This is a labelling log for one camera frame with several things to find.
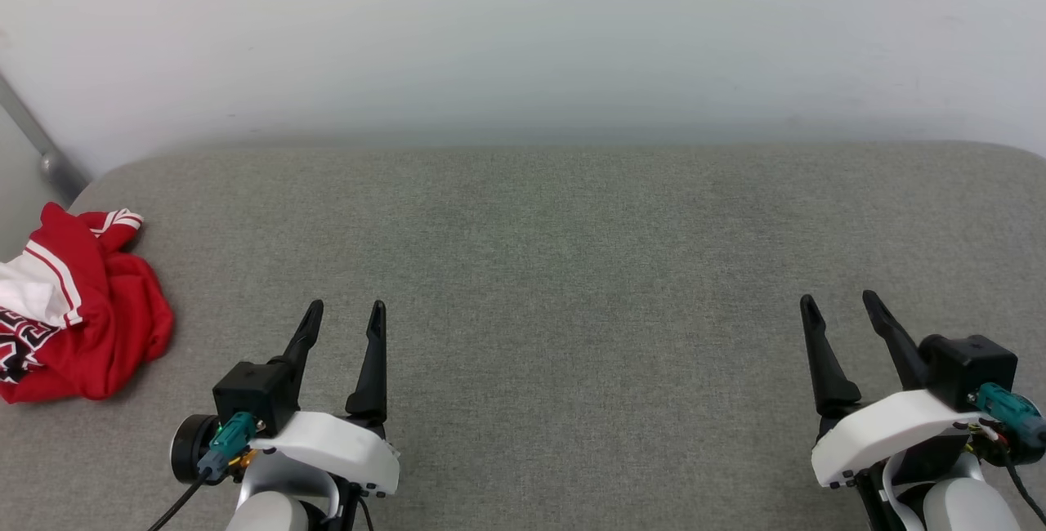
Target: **white stripe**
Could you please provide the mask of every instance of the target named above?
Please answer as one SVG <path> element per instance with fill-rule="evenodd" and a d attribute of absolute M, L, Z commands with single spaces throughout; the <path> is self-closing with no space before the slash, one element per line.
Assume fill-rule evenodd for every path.
<path fill-rule="evenodd" d="M 101 232 L 105 233 L 114 221 L 116 221 L 116 213 L 109 213 L 106 215 L 106 223 L 105 225 L 101 225 Z"/>
<path fill-rule="evenodd" d="M 116 220 L 119 221 L 119 218 L 134 218 L 138 223 L 142 223 L 144 221 L 144 218 L 141 218 L 141 215 L 136 215 L 131 211 L 127 210 L 127 208 L 123 208 L 122 211 L 116 213 Z"/>
<path fill-rule="evenodd" d="M 141 222 L 130 217 L 117 218 L 117 221 L 113 222 L 113 225 L 127 225 L 133 226 L 135 230 L 141 229 Z"/>
<path fill-rule="evenodd" d="M 66 318 L 70 323 L 74 320 L 78 323 L 79 315 L 76 313 L 76 308 L 79 308 L 79 305 L 83 304 L 83 300 L 81 300 L 79 292 L 76 290 L 76 283 L 72 280 L 72 274 L 69 274 L 69 268 L 66 266 L 64 260 L 60 260 L 54 254 L 52 254 L 52 252 L 49 252 L 47 248 L 44 248 L 41 244 L 37 244 L 37 241 L 29 240 L 25 248 L 38 256 L 42 256 L 42 258 L 47 260 L 48 263 L 51 263 L 51 266 L 54 267 L 54 270 L 58 271 L 59 280 L 61 280 L 62 285 L 65 286 L 65 293 L 69 295 L 69 303 L 72 307 L 72 310 L 66 314 Z"/>

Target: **red and white jersey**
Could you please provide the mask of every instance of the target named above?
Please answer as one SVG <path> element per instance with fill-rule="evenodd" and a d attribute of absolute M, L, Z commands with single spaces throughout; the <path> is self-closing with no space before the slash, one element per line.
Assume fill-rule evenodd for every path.
<path fill-rule="evenodd" d="M 119 251 L 142 218 L 48 204 L 40 221 L 22 255 L 0 263 L 0 394 L 108 398 L 162 355 L 174 326 L 152 268 Z"/>

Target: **black cable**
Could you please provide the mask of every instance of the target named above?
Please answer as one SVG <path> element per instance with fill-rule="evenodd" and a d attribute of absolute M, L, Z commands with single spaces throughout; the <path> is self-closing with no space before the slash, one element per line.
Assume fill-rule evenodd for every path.
<path fill-rule="evenodd" d="M 175 514 L 177 514 L 182 507 L 185 506 L 185 503 L 189 502 L 189 499 L 192 498 L 192 494 L 196 494 L 196 491 L 199 490 L 201 486 L 203 486 L 203 483 L 207 481 L 208 476 L 210 476 L 210 468 L 203 468 L 203 471 L 200 472 L 200 476 L 199 478 L 197 478 L 196 482 L 189 485 L 188 490 L 186 490 L 180 499 L 175 501 L 175 504 L 170 505 L 170 508 L 167 509 L 167 512 L 163 513 L 163 516 L 158 518 L 156 523 L 153 524 L 153 527 L 149 528 L 149 531 L 157 531 L 157 529 L 166 525 L 167 522 L 170 521 L 170 518 L 175 516 Z"/>
<path fill-rule="evenodd" d="M 367 530 L 374 531 L 374 523 L 370 521 L 370 509 L 367 508 L 367 503 L 363 502 L 363 499 L 359 499 L 360 506 L 363 507 L 363 516 L 367 518 Z"/>
<path fill-rule="evenodd" d="M 1008 449 L 1004 447 L 999 454 L 1002 456 L 1002 463 L 1006 466 L 1006 471 L 1009 472 L 1009 478 L 1014 480 L 1014 486 L 1017 486 L 1017 491 L 1021 493 L 1021 498 L 1031 507 L 1031 510 L 1036 511 L 1036 516 L 1039 517 L 1039 521 L 1042 521 L 1043 525 L 1046 525 L 1046 514 L 1043 513 L 1043 509 L 1039 508 L 1039 505 L 1036 505 L 1036 501 L 1031 498 L 1031 494 L 1028 494 L 1028 489 L 1021 482 L 1021 477 L 1017 475 L 1017 468 L 1014 467 L 1014 461 L 1009 460 Z"/>

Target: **gray table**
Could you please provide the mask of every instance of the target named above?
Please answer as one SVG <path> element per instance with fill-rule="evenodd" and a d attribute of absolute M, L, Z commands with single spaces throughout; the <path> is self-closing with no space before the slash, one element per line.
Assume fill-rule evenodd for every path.
<path fill-rule="evenodd" d="M 983 144 L 220 152 L 122 167 L 178 318 L 116 398 L 0 408 L 0 527 L 140 530 L 181 420 L 326 303 L 302 387 L 340 412 L 389 308 L 396 529 L 864 529 L 819 488 L 798 301 L 867 399 L 900 390 L 861 292 L 913 337 L 990 334 L 1046 401 L 1046 166 Z M 1024 477 L 1046 499 L 1046 466 Z M 990 469 L 1023 525 L 1005 472 Z M 169 529 L 223 529 L 227 483 Z"/>

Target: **teal connector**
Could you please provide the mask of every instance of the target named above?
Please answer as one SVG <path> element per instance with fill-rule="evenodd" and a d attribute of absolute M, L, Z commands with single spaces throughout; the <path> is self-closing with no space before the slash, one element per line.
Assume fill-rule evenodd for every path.
<path fill-rule="evenodd" d="M 210 468 L 209 481 L 220 480 L 225 476 L 229 462 L 250 445 L 257 428 L 250 413 L 236 413 L 225 424 L 218 429 L 218 434 L 210 441 L 210 449 L 200 458 L 197 471 Z"/>
<path fill-rule="evenodd" d="M 1006 428 L 1016 431 L 1029 447 L 1046 445 L 1046 419 L 1039 409 L 1019 394 L 999 385 L 981 385 L 977 391 L 977 408 Z"/>

